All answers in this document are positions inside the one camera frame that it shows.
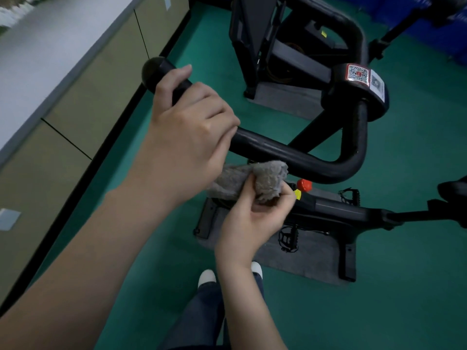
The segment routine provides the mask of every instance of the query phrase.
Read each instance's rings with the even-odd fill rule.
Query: white shoe
[[[261,280],[262,280],[262,269],[261,269],[260,264],[258,264],[256,262],[251,262],[251,271],[252,272],[257,272],[258,274],[260,274]]]
[[[204,270],[199,276],[198,287],[206,282],[216,282],[216,275],[211,269]]]

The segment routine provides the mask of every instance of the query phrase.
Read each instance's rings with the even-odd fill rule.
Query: wall outlet
[[[0,231],[11,230],[20,215],[19,211],[0,209]]]
[[[164,0],[165,1],[165,9],[168,11],[169,8],[172,6],[171,0]]]

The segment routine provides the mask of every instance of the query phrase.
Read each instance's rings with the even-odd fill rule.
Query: black handlebar
[[[349,17],[322,0],[287,0],[287,5],[303,10],[317,22],[334,30],[346,42],[353,55],[352,61],[364,66],[368,64],[368,48],[363,31]],[[150,59],[143,67],[143,84],[154,93],[157,83],[172,69],[174,66],[165,58]],[[176,103],[190,86],[191,82],[188,80],[180,84],[174,91],[173,103]],[[233,137],[230,151],[257,162],[279,159],[287,163],[290,174],[312,182],[343,182],[357,173],[365,160],[367,104],[363,100],[350,104],[339,103],[334,111],[343,123],[341,155],[334,162],[324,161],[301,152],[299,148],[284,145],[242,128],[239,128]]]

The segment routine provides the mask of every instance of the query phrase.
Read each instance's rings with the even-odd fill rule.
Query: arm
[[[220,174],[240,121],[200,83],[172,107],[173,89],[190,74],[191,66],[173,70],[158,84],[128,176],[0,319],[0,349],[92,349],[154,229]]]
[[[275,206],[254,204],[254,178],[246,181],[236,205],[222,225],[216,245],[216,263],[232,348],[287,349],[272,320],[251,272],[258,249],[283,225],[295,203],[295,194],[283,182]]]

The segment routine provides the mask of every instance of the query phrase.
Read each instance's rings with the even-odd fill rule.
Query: yellow sticker
[[[300,200],[300,198],[302,197],[302,192],[297,189],[294,191],[294,193],[295,193],[296,199]]]

